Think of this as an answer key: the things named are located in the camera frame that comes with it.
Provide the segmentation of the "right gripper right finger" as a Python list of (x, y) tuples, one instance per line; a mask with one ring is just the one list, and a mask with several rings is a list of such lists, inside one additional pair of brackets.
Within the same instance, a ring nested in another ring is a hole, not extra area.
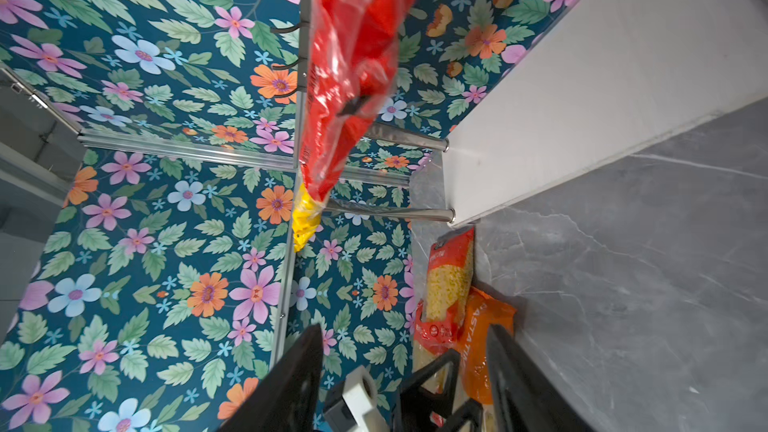
[(486, 356), (499, 431), (591, 431), (513, 336), (489, 327)]

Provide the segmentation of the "red macaroni bag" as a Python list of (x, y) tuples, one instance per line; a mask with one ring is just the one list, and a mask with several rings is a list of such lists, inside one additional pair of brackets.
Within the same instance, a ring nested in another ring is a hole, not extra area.
[(466, 226), (431, 246), (425, 297), (414, 316), (415, 372), (458, 344), (474, 275), (474, 243), (475, 228)]

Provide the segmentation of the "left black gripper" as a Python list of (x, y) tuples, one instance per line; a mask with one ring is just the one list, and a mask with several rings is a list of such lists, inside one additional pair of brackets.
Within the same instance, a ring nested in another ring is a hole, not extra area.
[[(467, 399), (453, 410), (459, 379), (460, 354), (448, 350), (404, 380), (392, 413), (391, 430), (409, 431), (481, 431), (483, 406)], [(446, 385), (440, 393), (433, 393), (424, 384), (447, 373)]]

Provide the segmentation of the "orange macaroni bag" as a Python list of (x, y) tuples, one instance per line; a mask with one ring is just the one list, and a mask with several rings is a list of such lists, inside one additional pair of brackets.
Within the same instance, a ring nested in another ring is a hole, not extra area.
[(457, 343), (459, 374), (466, 394), (483, 405), (492, 405), (493, 396), (487, 365), (486, 342), (490, 327), (500, 325), (514, 334), (516, 309), (471, 287), (466, 302), (465, 320)]

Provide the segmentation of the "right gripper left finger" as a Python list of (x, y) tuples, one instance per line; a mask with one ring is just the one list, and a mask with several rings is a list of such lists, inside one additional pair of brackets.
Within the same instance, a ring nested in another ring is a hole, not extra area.
[(322, 329), (315, 324), (301, 334), (220, 429), (312, 431), (323, 357)]

